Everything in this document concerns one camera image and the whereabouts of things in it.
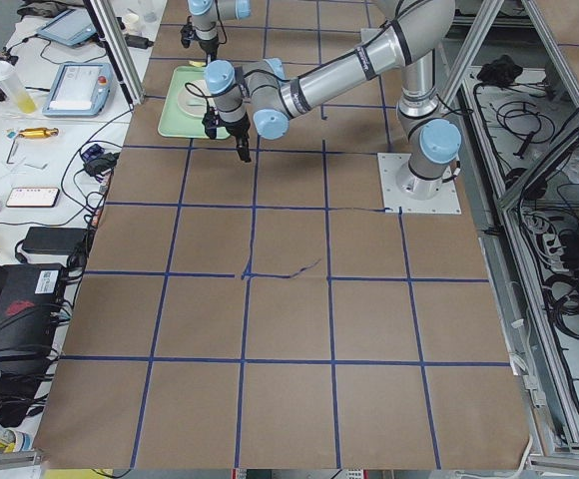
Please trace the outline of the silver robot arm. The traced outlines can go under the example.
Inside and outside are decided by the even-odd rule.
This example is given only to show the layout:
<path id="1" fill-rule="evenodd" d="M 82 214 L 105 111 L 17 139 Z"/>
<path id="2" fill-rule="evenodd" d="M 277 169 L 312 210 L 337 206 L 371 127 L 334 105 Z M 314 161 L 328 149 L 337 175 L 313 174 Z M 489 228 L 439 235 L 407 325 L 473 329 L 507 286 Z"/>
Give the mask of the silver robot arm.
<path id="1" fill-rule="evenodd" d="M 202 119 L 212 139 L 219 128 L 236 141 L 240 159 L 251 159 L 249 131 L 266 140 L 277 140 L 290 120 L 398 69 L 402 90 L 398 119 L 413 150 L 427 162 L 423 143 L 426 127 L 439 119 L 440 100 L 434 79 L 435 49 L 454 19 L 452 1 L 379 1 L 385 21 L 368 41 L 293 78 L 286 76 L 278 58 L 261 59 L 236 67 L 226 60 L 211 61 L 204 71 L 209 90 Z"/>
<path id="2" fill-rule="evenodd" d="M 195 106 L 203 108 L 202 125 L 205 135 L 214 140 L 218 129 L 224 128 L 235 138 L 239 148 L 249 145 L 249 115 L 244 105 L 247 87 L 244 71 L 218 58 L 219 47 L 228 35 L 224 23 L 245 19 L 251 15 L 248 1 L 190 1 L 190 15 L 181 29 L 181 43 L 188 48 L 193 42 L 206 54 L 204 85 L 186 83 L 184 90 Z"/>

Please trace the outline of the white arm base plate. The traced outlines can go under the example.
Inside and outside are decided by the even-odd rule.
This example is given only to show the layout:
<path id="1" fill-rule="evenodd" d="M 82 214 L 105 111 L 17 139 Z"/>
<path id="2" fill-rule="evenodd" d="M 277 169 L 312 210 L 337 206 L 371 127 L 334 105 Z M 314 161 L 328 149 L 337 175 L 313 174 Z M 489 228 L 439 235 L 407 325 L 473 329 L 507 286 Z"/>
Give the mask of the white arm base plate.
<path id="1" fill-rule="evenodd" d="M 378 153 L 383 208 L 388 213 L 460 215 L 452 172 L 445 168 L 436 180 L 423 180 L 409 168 L 410 154 Z"/>

